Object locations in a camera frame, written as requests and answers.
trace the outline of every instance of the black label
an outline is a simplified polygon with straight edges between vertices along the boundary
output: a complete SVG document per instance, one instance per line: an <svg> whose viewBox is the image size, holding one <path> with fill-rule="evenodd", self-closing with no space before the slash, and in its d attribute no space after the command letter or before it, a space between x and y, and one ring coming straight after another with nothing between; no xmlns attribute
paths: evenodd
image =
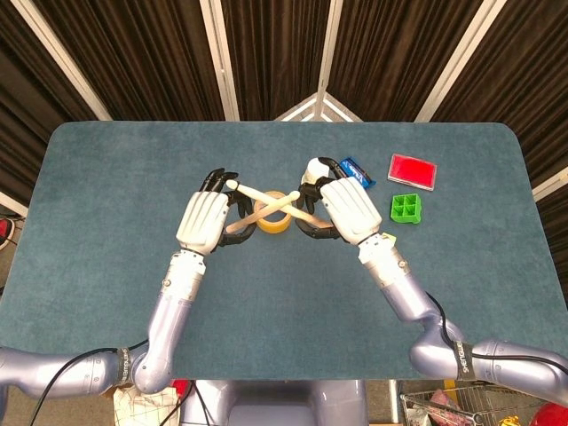
<svg viewBox="0 0 568 426"><path fill-rule="evenodd" d="M130 352L128 348L118 350L118 385L125 384L130 378Z"/></svg>
<svg viewBox="0 0 568 426"><path fill-rule="evenodd" d="M454 341L454 356L458 362L458 380L476 380L473 372L472 351L472 345L459 340Z"/></svg>

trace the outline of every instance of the green container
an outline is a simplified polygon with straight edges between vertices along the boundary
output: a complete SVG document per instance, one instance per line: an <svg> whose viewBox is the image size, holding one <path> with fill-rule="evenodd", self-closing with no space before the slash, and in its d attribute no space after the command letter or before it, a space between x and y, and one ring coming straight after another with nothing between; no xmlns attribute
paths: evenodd
<svg viewBox="0 0 568 426"><path fill-rule="evenodd" d="M400 224L420 224L422 203L417 193L402 193L392 197L390 218Z"/></svg>

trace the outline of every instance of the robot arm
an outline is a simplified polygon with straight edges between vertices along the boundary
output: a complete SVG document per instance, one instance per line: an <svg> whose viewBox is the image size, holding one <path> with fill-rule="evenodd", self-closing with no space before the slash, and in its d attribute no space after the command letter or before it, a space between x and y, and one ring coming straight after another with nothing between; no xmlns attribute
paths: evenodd
<svg viewBox="0 0 568 426"><path fill-rule="evenodd" d="M189 201L177 231L181 250L172 256L162 281L148 327L148 343L130 349L108 348L72 362L52 385L49 398L100 394L128 382L144 393L155 393L169 384L173 352L205 273L204 257L217 246L245 241L256 229L252 224L242 233L222 234L232 204L238 204L241 217L252 212L249 198L236 192L220 193L225 181L237 176L213 170ZM9 385L40 398L54 375L75 358L0 348L0 421Z"/></svg>
<svg viewBox="0 0 568 426"><path fill-rule="evenodd" d="M223 234L233 203L238 203L241 217L252 213L249 198L235 191L219 192L226 180L237 176L223 169L213 170L187 204L176 234L182 249L172 256L162 281L148 326L148 351L133 364L132 380L143 393L161 391L171 381L174 350L205 274L204 257L217 245L245 241L256 229L256 224L252 224L241 234Z"/></svg>
<svg viewBox="0 0 568 426"><path fill-rule="evenodd" d="M422 324L424 331L410 349L410 361L418 372L436 379L485 380L568 406L568 359L503 341L487 340L473 347L466 344L461 330L446 320L437 303L414 280L394 242L378 233L381 216L362 186L355 178L330 169L337 180L327 177L329 169L319 177L307 170L300 187L304 199L317 193L335 229L345 241L359 247L359 261L398 318ZM321 238L318 230L308 235Z"/></svg>

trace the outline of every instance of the brown curtain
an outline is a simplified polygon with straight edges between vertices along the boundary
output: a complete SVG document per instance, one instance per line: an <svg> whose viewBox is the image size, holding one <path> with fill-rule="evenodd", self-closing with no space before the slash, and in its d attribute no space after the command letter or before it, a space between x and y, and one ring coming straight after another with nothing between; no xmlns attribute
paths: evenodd
<svg viewBox="0 0 568 426"><path fill-rule="evenodd" d="M543 198L536 205L568 305L568 185Z"/></svg>
<svg viewBox="0 0 568 426"><path fill-rule="evenodd" d="M273 120L318 90L329 0L223 0L242 120Z"/></svg>
<svg viewBox="0 0 568 426"><path fill-rule="evenodd" d="M507 2L433 121L505 122L532 185L568 166L568 2Z"/></svg>
<svg viewBox="0 0 568 426"><path fill-rule="evenodd" d="M0 191L28 205L51 133L96 120L10 2L0 2Z"/></svg>
<svg viewBox="0 0 568 426"><path fill-rule="evenodd" d="M327 91L364 121L412 121L481 0L345 0Z"/></svg>
<svg viewBox="0 0 568 426"><path fill-rule="evenodd" d="M115 120L224 120L199 0L41 0Z"/></svg>

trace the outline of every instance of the roll of tape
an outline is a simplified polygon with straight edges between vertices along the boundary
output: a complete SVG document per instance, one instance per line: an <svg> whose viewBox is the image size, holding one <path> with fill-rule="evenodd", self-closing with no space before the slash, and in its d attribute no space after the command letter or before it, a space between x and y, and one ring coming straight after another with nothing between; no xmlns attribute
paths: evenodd
<svg viewBox="0 0 568 426"><path fill-rule="evenodd" d="M280 191L268 191L266 195L270 195L272 198L282 198L286 196L284 193ZM254 212L258 212L262 207L264 207L264 203L260 202L259 200L255 201L255 207L253 208ZM258 219L256 224L260 229L265 231L266 233L283 233L288 229L290 224L292 223L292 216L287 213L284 218L279 221L271 222L266 220L264 217L262 219Z"/></svg>

